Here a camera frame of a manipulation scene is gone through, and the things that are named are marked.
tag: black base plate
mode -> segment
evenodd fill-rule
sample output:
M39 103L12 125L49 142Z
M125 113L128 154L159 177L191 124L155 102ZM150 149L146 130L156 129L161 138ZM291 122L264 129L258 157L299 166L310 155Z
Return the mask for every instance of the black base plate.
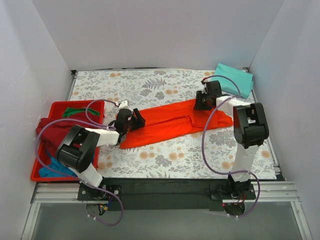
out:
M230 194L225 193L226 184L212 184L210 185L210 194L212 200L226 200L226 199L236 199L238 196L230 196ZM245 199L254 200L256 199L256 193L254 186L250 184L249 191L244 192Z
M223 200L229 195L215 198L213 189L226 185L226 179L149 179L149 178L106 178L107 190L119 191L126 210L179 210L205 209L224 211ZM246 199L255 199L255 193L246 192ZM80 201L96 201L99 191L81 185L78 193ZM118 202L113 202L108 211L121 210Z
M118 191L117 196L121 197L121 194L122 194L121 185L105 185L105 186L106 186L105 189L108 190L109 192L114 193L117 190ZM104 193L99 190L93 189L84 184L80 184L77 199L79 201L107 201L108 195L105 195L104 198L101 198L103 197L103 195Z

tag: patterned fabric surface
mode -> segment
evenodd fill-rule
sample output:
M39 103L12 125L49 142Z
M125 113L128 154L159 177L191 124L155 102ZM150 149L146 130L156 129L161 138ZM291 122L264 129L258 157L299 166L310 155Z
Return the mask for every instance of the patterned fabric surface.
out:
M109 99L129 100L139 110L194 99L203 88L200 81L213 71L205 70L122 70L80 71L71 101ZM254 102L251 95L246 102ZM104 123L114 120L118 109L106 103ZM201 154L202 132L133 149L118 146L100 148L98 171L111 178L226 178L211 172ZM229 172L234 164L237 142L233 126L208 130L205 153L209 164ZM265 142L258 150L252 171L259 179L275 179L273 156Z

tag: green cloth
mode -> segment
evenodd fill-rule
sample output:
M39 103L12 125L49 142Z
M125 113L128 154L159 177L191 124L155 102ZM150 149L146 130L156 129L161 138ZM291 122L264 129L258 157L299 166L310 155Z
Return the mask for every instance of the green cloth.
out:
M72 108L72 107L68 107L62 117L63 118L67 118L67 117L70 117L72 116L73 114L78 114L78 113L81 113L81 112L85 112L86 111L86 108ZM100 116L100 112L96 111L96 110L93 110L92 108L88 108L88 112L93 114L93 115L96 115L96 116Z
M252 91L254 86L254 82L252 81L253 75L251 73L247 73L238 69L235 69L230 66L223 65L221 63L218 64L214 75L222 75L233 80L239 87L241 96L243 98L247 98ZM218 80L221 85L221 89L231 94L239 95L237 88L235 85L230 82L228 79L223 77L214 77L213 81Z

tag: blue cloth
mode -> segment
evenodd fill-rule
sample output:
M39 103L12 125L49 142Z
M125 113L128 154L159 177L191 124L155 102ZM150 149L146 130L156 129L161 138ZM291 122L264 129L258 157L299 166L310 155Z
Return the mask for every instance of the blue cloth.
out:
M50 154L47 152L48 156L51 159L51 163L48 165L48 167L59 171L64 174L72 175L72 176L77 176L73 171L71 171L69 168L58 162L54 157L50 156ZM39 175L42 178L54 178L54 177L65 177L64 175L52 172L51 170L42 167L39 169Z
M249 97L250 92L252 91L252 88L254 86L254 82L252 81L253 75L251 73L247 73L233 67L223 65L221 63L219 63L216 67L214 75L222 75L233 80L238 85L241 96L243 98ZM239 95L235 85L228 79L225 79L223 77L214 77L212 80L218 80L223 91Z

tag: white panel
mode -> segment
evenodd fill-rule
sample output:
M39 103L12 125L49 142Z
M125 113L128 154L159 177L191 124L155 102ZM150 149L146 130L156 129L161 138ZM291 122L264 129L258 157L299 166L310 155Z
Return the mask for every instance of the white panel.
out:
M320 2L286 0L250 67L280 168L320 239Z
M283 0L33 0L70 69L248 67Z
M31 0L0 0L0 239L18 240L35 183L36 124L70 72Z

